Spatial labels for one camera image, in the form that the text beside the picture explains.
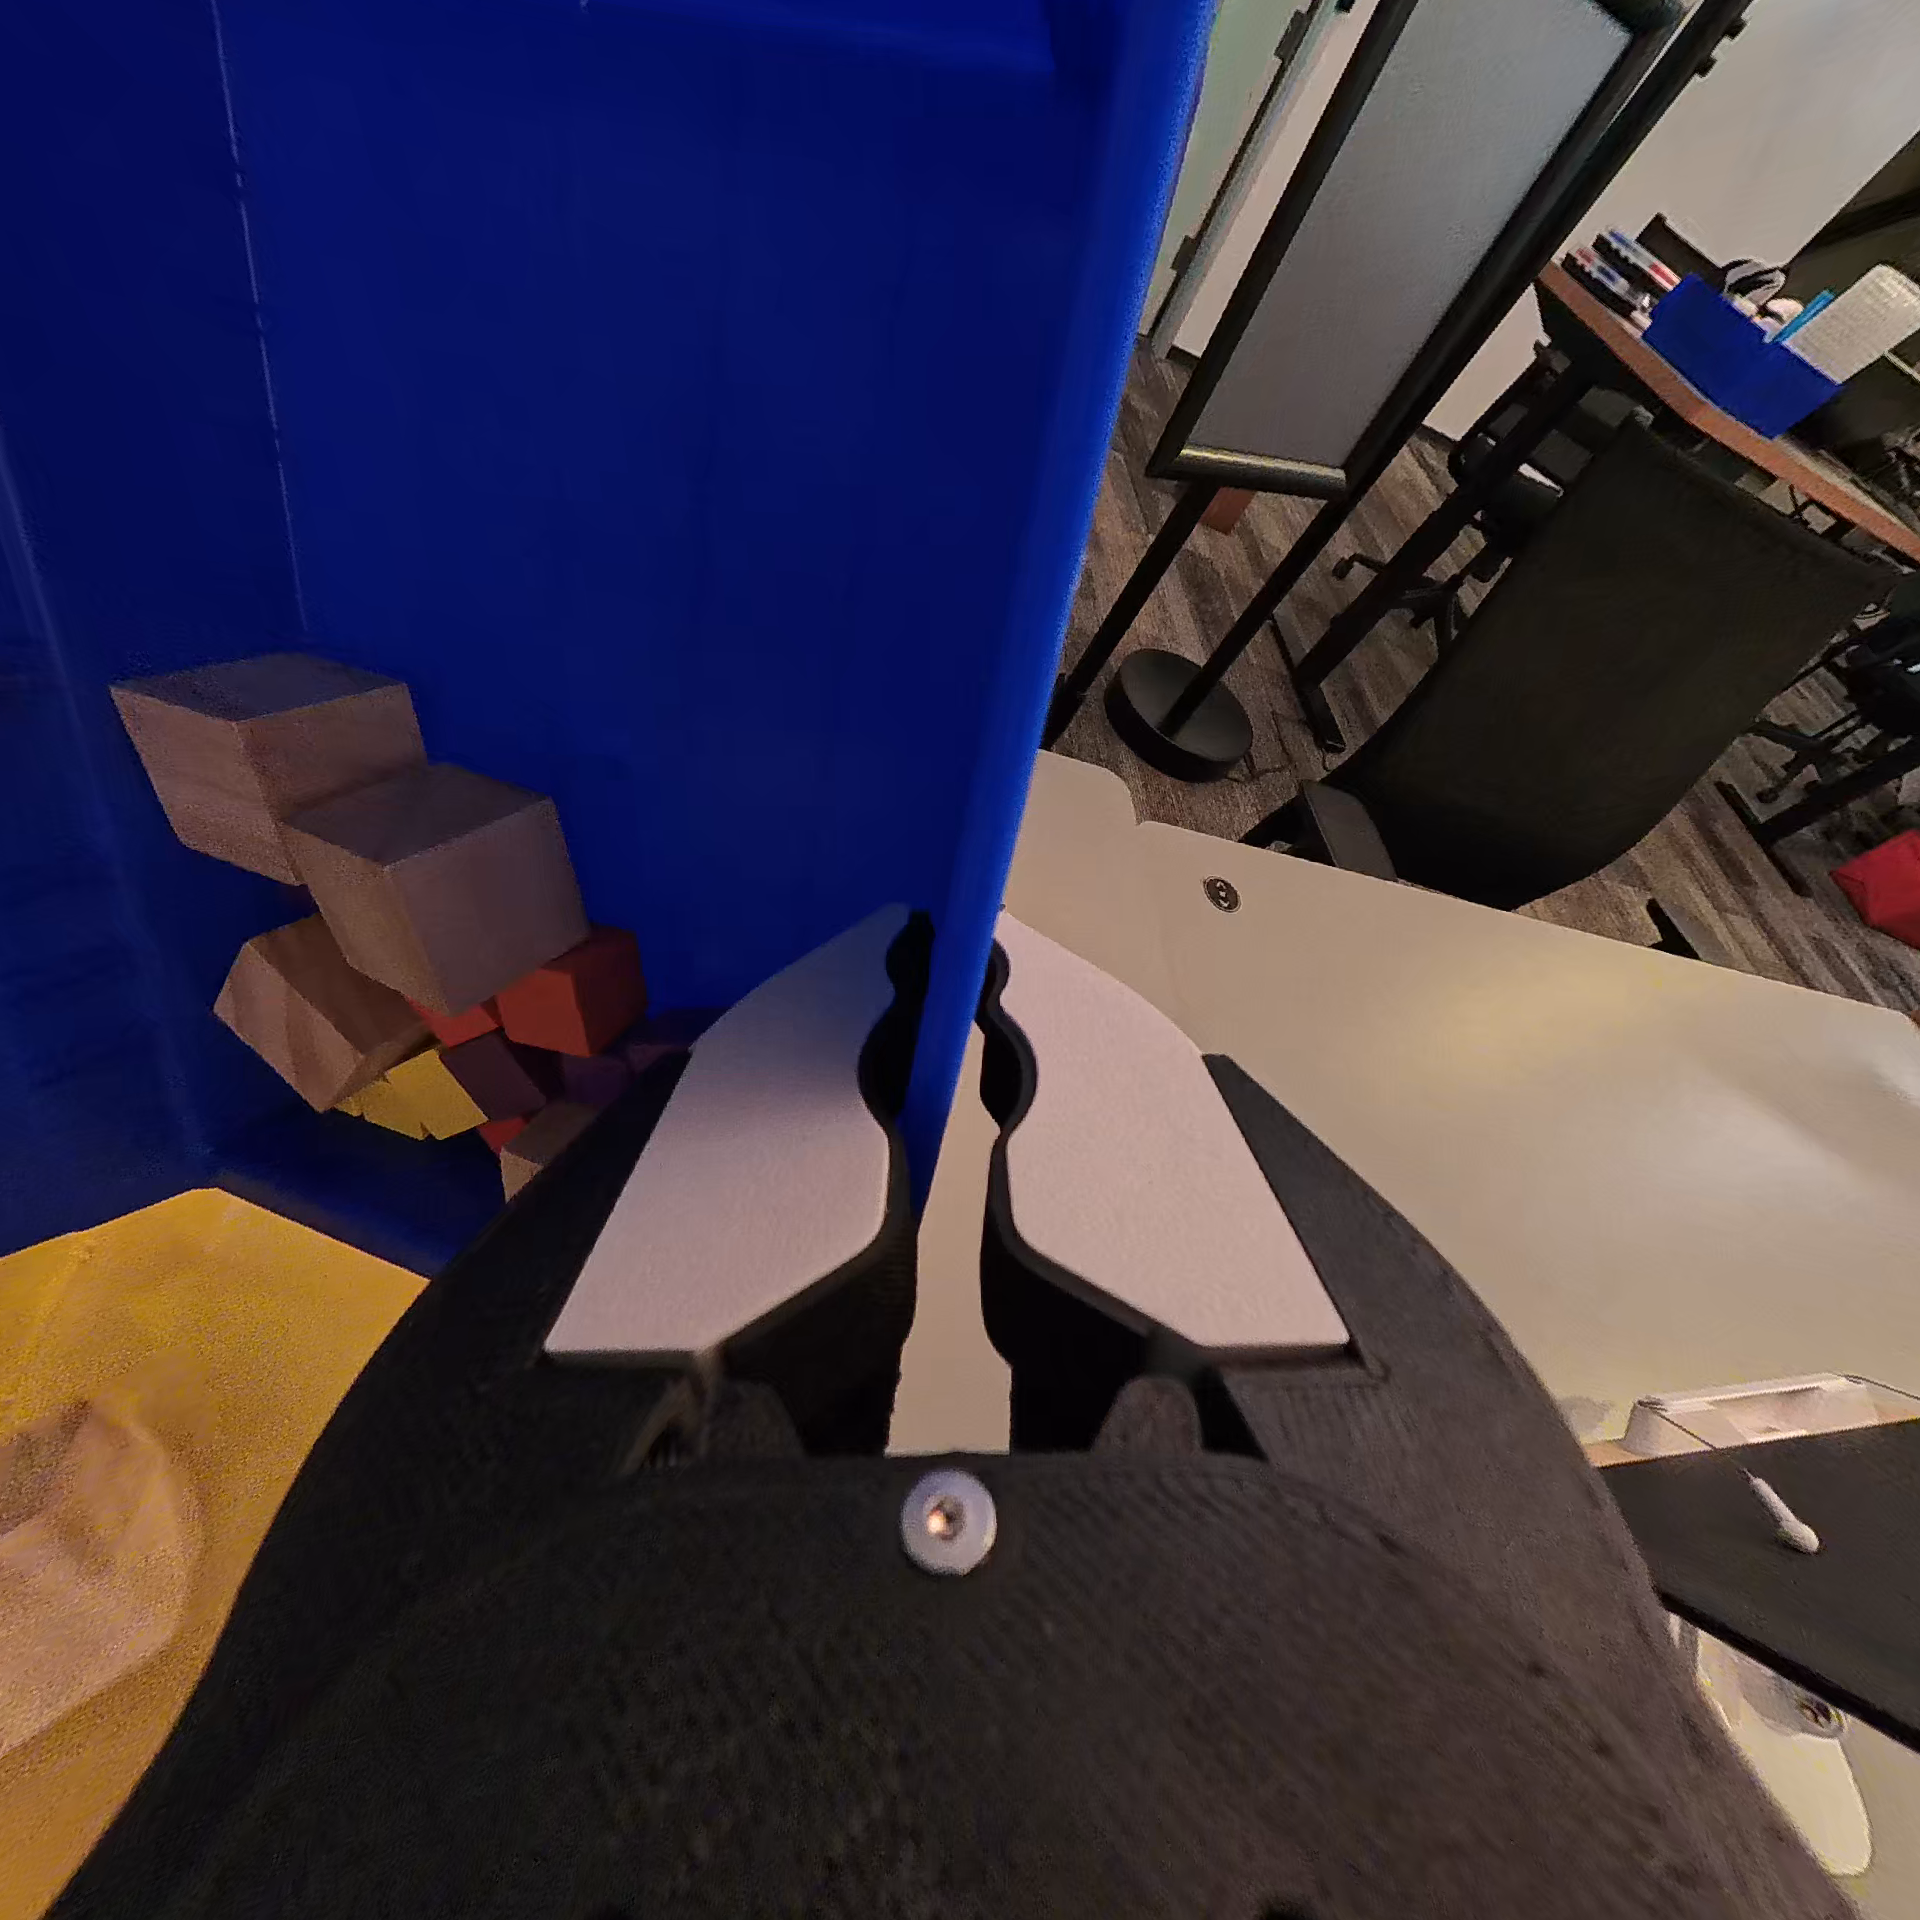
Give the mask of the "small blue bin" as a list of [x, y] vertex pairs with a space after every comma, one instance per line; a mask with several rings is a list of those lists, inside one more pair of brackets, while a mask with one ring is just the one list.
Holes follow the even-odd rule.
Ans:
[[1776, 343], [1701, 273], [1679, 273], [1651, 304], [1645, 349], [1762, 437], [1780, 437], [1840, 396], [1840, 377], [1816, 370], [1794, 343]]

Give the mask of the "blue plastic box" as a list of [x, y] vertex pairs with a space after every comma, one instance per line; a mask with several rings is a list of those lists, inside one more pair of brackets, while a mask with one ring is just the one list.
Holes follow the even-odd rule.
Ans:
[[727, 1011], [936, 922], [927, 1195], [1212, 3], [4, 3], [4, 1256], [192, 1183], [435, 1272], [484, 1146], [219, 1020], [295, 890], [112, 687], [314, 650]]

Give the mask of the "pile of wooden cubes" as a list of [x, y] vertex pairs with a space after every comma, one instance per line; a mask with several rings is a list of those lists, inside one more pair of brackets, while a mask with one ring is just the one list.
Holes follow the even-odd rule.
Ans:
[[[484, 1140], [519, 1199], [587, 1127], [563, 1069], [646, 1011], [633, 927], [591, 927], [551, 794], [435, 765], [403, 678], [254, 655], [112, 687], [185, 849], [286, 879], [215, 994], [314, 1112]], [[160, 1662], [199, 1583], [215, 1492], [132, 1378], [4, 1386], [4, 1753]]]

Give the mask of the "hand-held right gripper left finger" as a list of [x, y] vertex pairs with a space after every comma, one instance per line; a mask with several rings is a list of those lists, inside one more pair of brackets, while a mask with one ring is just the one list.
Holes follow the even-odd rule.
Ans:
[[879, 905], [694, 1044], [545, 1359], [761, 1380], [797, 1428], [894, 1428], [917, 1323], [900, 1108], [936, 927]]

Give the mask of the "yellow plastic box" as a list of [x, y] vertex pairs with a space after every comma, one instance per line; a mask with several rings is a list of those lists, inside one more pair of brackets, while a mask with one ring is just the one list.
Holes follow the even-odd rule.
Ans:
[[198, 1183], [0, 1258], [0, 1912], [51, 1912], [425, 1279]]

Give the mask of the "red bag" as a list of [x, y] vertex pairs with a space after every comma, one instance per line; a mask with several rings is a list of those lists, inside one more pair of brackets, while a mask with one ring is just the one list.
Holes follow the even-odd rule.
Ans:
[[1920, 834], [1895, 834], [1837, 871], [1840, 898], [1864, 927], [1920, 949]]

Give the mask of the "brown wooden desk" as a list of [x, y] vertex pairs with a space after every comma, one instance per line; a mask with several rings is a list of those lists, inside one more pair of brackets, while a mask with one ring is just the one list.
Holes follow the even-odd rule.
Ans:
[[1645, 387], [1656, 396], [1666, 413], [1688, 424], [1701, 437], [1734, 453], [1744, 464], [1766, 473], [1776, 482], [1799, 491], [1807, 502], [1816, 502], [1820, 516], [1862, 525], [1864, 535], [1878, 535], [1885, 549], [1895, 549], [1903, 561], [1920, 561], [1920, 533], [1917, 517], [1903, 517], [1885, 497], [1871, 497], [1840, 458], [1807, 448], [1799, 434], [1755, 434], [1734, 413], [1727, 413], [1712, 396], [1701, 396], [1666, 357], [1645, 349], [1645, 335], [1614, 316], [1575, 273], [1568, 273], [1559, 260], [1549, 260], [1532, 273], [1532, 298], [1568, 304], [1573, 328], [1586, 335], [1586, 349], [1573, 349], [1573, 361], [1603, 387]]

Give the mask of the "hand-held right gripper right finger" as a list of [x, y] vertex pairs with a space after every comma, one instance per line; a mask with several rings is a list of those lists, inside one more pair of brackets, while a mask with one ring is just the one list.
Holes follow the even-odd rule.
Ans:
[[977, 1307], [1008, 1428], [1100, 1428], [1141, 1378], [1347, 1362], [1354, 1329], [1212, 1059], [1149, 994], [999, 914], [977, 993], [999, 1120]]

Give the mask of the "black mesh office chair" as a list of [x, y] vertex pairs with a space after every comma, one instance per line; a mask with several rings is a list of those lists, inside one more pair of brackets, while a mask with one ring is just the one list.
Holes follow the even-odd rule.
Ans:
[[1407, 702], [1243, 844], [1520, 913], [1656, 834], [1887, 586], [1629, 424]]

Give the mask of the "white textured container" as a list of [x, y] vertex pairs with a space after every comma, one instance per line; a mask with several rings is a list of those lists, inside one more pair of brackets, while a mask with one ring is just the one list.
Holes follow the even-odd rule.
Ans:
[[1917, 328], [1920, 328], [1917, 273], [1878, 260], [1845, 295], [1811, 298], [1776, 343], [1816, 367], [1831, 387], [1845, 387]]

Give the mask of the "tray of coloured markers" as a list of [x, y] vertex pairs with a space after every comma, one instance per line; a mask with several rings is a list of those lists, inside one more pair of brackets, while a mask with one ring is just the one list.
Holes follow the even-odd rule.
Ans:
[[1629, 321], [1645, 321], [1672, 290], [1673, 266], [1656, 260], [1636, 239], [1629, 239], [1621, 227], [1599, 234], [1589, 242], [1568, 249], [1559, 266], [1573, 284], [1586, 284], [1607, 314], [1621, 314]]

